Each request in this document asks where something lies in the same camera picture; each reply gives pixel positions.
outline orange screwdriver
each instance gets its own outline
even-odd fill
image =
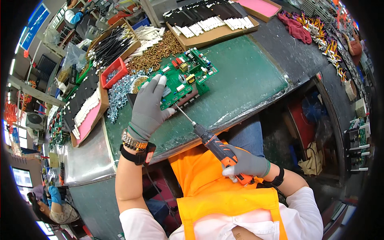
[[[204,126],[192,121],[177,104],[175,105],[179,111],[191,121],[194,128],[193,132],[201,138],[204,146],[211,150],[215,157],[217,157],[225,167],[230,167],[237,163],[236,155],[228,149],[214,133],[208,131]],[[236,178],[244,186],[255,183],[255,179],[251,175],[240,173],[236,175]]]

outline orange vest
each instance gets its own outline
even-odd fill
[[[203,145],[170,157],[169,161],[184,193],[177,204],[185,240],[195,240],[193,223],[208,214],[237,216],[256,209],[270,210],[272,220],[280,224],[279,240],[287,239],[277,191],[256,188],[263,179],[255,177],[255,183],[246,187],[233,183],[221,174],[221,162]]]

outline air conditioner unit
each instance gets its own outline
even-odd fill
[[[45,115],[40,115],[37,113],[26,113],[25,126],[32,129],[44,130],[44,120]]]

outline gold wristwatch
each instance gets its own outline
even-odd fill
[[[125,128],[122,132],[122,135],[121,135],[121,140],[122,140],[124,146],[129,147],[130,149],[134,149],[138,152],[142,152],[146,149],[146,147],[148,145],[147,142],[136,141],[135,139],[131,138],[127,134],[128,134],[128,132],[127,132],[127,129]]]

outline green circuit board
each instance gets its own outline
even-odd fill
[[[157,74],[162,74],[167,77],[167,85],[160,101],[160,110],[172,106],[194,90],[198,90],[199,95],[203,95],[209,91],[208,86],[204,82],[218,73],[217,68],[196,48],[190,48],[178,57],[178,59],[180,59],[179,61],[182,61],[182,63],[178,64],[175,58],[175,60],[171,60],[170,63],[159,71],[152,73],[146,80],[150,81]],[[190,66],[189,70],[182,71],[182,69],[185,70],[185,63]],[[140,89],[146,81],[138,86],[138,89]]]

